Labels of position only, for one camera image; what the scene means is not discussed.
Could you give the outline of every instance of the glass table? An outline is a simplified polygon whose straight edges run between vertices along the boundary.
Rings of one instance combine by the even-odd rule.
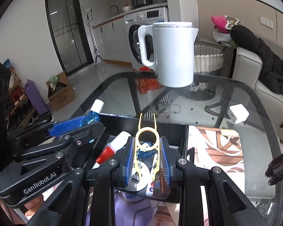
[[[87,113],[98,98],[105,103],[102,113],[133,118],[139,118],[142,113],[143,119],[152,119],[155,113],[157,121],[187,125],[188,146],[192,132],[199,127],[235,130],[239,134],[244,164],[242,182],[237,185],[269,225],[279,225],[283,218],[283,181],[268,185],[265,170],[281,150],[272,123],[254,91],[231,79],[195,75],[191,86],[161,86],[141,94],[137,83],[147,85],[153,80],[152,72],[115,74],[84,101],[73,117]],[[236,123],[230,117],[229,108],[238,104],[249,115],[246,121]]]

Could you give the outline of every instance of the white woven basket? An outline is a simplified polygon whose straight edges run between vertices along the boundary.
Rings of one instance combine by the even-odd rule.
[[[206,45],[194,45],[194,73],[211,72],[222,68],[221,49]]]

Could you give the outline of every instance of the white bowl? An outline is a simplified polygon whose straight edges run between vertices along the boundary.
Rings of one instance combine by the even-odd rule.
[[[123,12],[128,12],[128,11],[130,11],[132,9],[133,9],[132,6],[125,6],[125,7],[122,8]]]

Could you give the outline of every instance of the shoe rack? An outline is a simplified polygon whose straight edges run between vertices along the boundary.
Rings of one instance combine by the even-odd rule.
[[[14,85],[8,90],[10,97],[10,124],[9,130],[15,130],[18,127],[25,127],[35,122],[38,118],[38,112],[35,110],[28,97],[25,94],[21,84],[21,79],[17,76],[15,69],[10,68],[11,75],[14,77]]]

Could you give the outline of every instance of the finger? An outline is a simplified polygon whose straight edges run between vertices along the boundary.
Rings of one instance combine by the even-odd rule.
[[[43,200],[39,200],[37,204],[35,204],[25,213],[26,218],[31,219],[31,217],[37,212],[37,210],[43,205],[43,203],[44,203]]]
[[[40,195],[40,196],[36,197],[35,199],[32,199],[31,201],[25,203],[24,206],[27,209],[32,208],[35,204],[37,204],[40,201],[41,197],[43,198],[43,195]]]

